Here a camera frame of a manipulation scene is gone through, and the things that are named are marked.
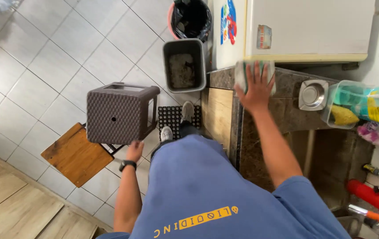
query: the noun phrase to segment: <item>stainless steel ashtray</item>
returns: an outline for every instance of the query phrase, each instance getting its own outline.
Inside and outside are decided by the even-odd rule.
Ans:
[[[328,96],[328,82],[322,79],[303,81],[299,93],[299,109],[319,111],[325,108]]]

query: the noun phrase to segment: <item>black rubber mat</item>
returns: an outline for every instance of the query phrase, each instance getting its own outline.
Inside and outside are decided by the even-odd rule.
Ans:
[[[159,137],[161,129],[164,126],[169,126],[173,132],[173,139],[180,139],[179,124],[181,123],[182,106],[160,106],[158,109],[159,114]],[[194,106],[194,117],[192,118],[192,125],[200,129],[201,127],[201,106]]]

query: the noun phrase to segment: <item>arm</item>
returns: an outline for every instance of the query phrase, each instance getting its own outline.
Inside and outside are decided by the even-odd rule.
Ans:
[[[286,179],[292,176],[302,176],[303,173],[268,110],[269,95],[275,83],[275,75],[268,84],[267,72],[268,66],[265,64],[263,74],[260,76],[259,63],[256,62],[253,76],[250,65],[247,65],[246,75],[249,90],[246,95],[238,85],[235,86],[235,90],[241,104],[255,120],[266,167],[274,186],[278,187]]]
[[[129,146],[126,160],[138,162],[142,155],[144,142],[134,141]],[[126,166],[122,172],[122,180],[117,192],[114,209],[114,231],[131,233],[142,208],[141,194],[136,180],[135,168]]]

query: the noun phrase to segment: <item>hand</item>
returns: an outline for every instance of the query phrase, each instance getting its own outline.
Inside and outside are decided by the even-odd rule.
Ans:
[[[247,86],[249,87],[247,94],[244,94],[239,85],[235,85],[234,89],[238,94],[238,98],[240,98],[241,104],[254,116],[259,112],[262,113],[268,110],[269,95],[275,83],[275,74],[268,84],[268,65],[265,64],[263,66],[263,73],[260,75],[258,61],[255,62],[254,76],[251,73],[250,65],[247,65],[245,72],[247,75]]]
[[[142,156],[143,148],[144,141],[140,142],[138,140],[134,140],[132,144],[129,145],[128,152],[126,153],[126,160],[138,162],[139,158]]]

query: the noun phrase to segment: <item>shoe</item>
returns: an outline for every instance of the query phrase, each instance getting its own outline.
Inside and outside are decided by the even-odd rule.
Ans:
[[[192,118],[194,117],[194,105],[191,101],[187,101],[182,106],[182,118],[181,123],[184,121],[192,122]]]
[[[173,139],[172,129],[169,126],[163,127],[160,133],[160,140],[164,142],[166,140],[172,140],[172,139]]]

